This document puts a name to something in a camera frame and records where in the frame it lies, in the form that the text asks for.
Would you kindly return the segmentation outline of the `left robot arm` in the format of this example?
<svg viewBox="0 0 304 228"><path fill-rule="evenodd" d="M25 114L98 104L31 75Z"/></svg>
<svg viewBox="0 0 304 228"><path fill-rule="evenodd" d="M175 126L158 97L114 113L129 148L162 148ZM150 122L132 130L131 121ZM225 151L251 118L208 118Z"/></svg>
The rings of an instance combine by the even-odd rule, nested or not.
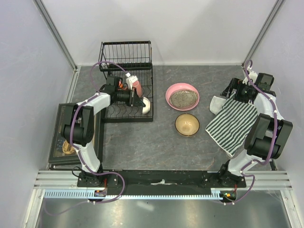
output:
<svg viewBox="0 0 304 228"><path fill-rule="evenodd" d="M109 76L106 84L92 97L79 103L66 104L60 133L80 159L79 187L99 187L104 183L102 164L93 144L95 115L115 102L123 102L130 107L150 108L143 97L138 77L130 73L125 76L125 83L121 77Z"/></svg>

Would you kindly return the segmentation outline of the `pink plate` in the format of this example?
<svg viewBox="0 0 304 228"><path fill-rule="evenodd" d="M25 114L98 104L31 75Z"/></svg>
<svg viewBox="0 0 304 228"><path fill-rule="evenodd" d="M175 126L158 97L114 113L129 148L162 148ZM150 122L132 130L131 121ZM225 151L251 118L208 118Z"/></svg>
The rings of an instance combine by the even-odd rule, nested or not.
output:
<svg viewBox="0 0 304 228"><path fill-rule="evenodd" d="M199 103L200 95L197 89L187 83L175 83L171 85L165 94L167 103L178 111L188 111Z"/></svg>

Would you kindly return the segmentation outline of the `white patterned bowl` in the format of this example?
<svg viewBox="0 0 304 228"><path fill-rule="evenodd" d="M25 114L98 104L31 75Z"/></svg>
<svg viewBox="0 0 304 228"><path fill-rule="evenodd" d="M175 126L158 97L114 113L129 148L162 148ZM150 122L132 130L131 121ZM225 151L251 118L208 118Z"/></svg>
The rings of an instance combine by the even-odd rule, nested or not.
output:
<svg viewBox="0 0 304 228"><path fill-rule="evenodd" d="M151 102L146 97L143 97L142 101L145 104L145 107L142 108L142 114L148 114L150 112L150 109L151 109Z"/></svg>

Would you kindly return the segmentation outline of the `beige patterned cup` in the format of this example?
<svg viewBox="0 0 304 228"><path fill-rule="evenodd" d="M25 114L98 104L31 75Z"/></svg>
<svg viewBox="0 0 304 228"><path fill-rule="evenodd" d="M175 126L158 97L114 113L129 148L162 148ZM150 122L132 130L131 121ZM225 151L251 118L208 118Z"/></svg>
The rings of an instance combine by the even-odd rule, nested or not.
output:
<svg viewBox="0 0 304 228"><path fill-rule="evenodd" d="M183 136L193 136L200 129L200 123L192 114L181 114L175 120L177 132Z"/></svg>

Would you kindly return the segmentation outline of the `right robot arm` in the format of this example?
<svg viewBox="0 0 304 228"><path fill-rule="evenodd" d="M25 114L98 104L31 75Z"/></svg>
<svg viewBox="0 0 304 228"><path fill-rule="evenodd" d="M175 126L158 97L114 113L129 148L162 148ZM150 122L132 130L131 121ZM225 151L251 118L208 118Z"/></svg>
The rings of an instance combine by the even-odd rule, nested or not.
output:
<svg viewBox="0 0 304 228"><path fill-rule="evenodd" d="M257 164L266 165L270 159L280 157L293 128L276 106L276 94L271 90L274 77L259 73L257 77L247 76L244 81L233 78L221 93L240 102L253 102L258 116L253 123L244 144L244 150L235 158L223 164L218 172L218 183L223 187L245 187L245 172Z"/></svg>

